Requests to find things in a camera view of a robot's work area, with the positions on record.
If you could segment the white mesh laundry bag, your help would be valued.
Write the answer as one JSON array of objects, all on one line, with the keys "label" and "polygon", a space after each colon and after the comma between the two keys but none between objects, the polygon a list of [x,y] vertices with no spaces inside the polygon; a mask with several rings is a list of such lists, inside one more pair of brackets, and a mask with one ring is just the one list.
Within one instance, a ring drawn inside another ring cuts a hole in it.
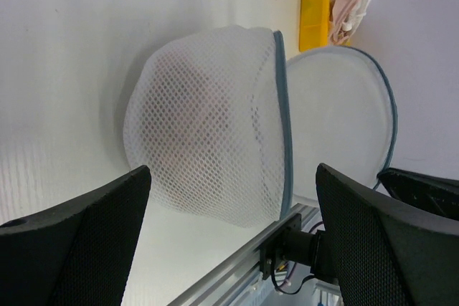
[{"label": "white mesh laundry bag", "polygon": [[391,163],[397,106],[379,63],[352,47],[287,59],[283,35],[222,27],[147,60],[123,144],[170,209],[250,228],[317,206],[325,163],[369,187]]}]

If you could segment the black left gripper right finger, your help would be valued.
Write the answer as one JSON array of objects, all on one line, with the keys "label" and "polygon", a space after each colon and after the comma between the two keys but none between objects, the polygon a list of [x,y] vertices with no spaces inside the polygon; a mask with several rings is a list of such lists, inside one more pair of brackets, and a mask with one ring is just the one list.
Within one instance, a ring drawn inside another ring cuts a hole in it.
[{"label": "black left gripper right finger", "polygon": [[457,305],[458,221],[316,170],[326,243],[345,305]]}]

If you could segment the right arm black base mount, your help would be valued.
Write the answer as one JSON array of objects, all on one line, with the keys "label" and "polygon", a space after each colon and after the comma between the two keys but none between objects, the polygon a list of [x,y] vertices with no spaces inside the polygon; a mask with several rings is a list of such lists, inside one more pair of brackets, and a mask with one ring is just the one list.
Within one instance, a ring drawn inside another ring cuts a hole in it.
[{"label": "right arm black base mount", "polygon": [[287,220],[275,230],[260,246],[260,272],[262,279],[269,279],[276,292],[284,295],[296,295],[302,287],[288,292],[275,279],[275,271],[286,262],[310,268],[310,274],[301,284],[317,279],[330,285],[338,285],[331,250],[328,247],[326,233],[317,226],[308,232],[301,230],[302,217],[299,213]]}]

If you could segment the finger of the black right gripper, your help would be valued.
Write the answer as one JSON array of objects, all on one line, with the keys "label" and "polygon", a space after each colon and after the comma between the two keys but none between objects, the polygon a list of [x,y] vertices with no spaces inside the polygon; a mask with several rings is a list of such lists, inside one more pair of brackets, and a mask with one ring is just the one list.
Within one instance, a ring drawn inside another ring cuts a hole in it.
[{"label": "finger of the black right gripper", "polygon": [[384,169],[377,177],[394,199],[445,218],[459,216],[457,180],[396,168]]}]

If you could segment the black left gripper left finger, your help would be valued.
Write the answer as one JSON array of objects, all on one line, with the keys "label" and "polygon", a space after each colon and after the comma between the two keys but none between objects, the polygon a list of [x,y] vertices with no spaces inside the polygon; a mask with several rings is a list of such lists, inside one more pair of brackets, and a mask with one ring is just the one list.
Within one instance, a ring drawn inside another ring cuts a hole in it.
[{"label": "black left gripper left finger", "polygon": [[2,305],[120,305],[151,189],[141,166],[1,225]]}]

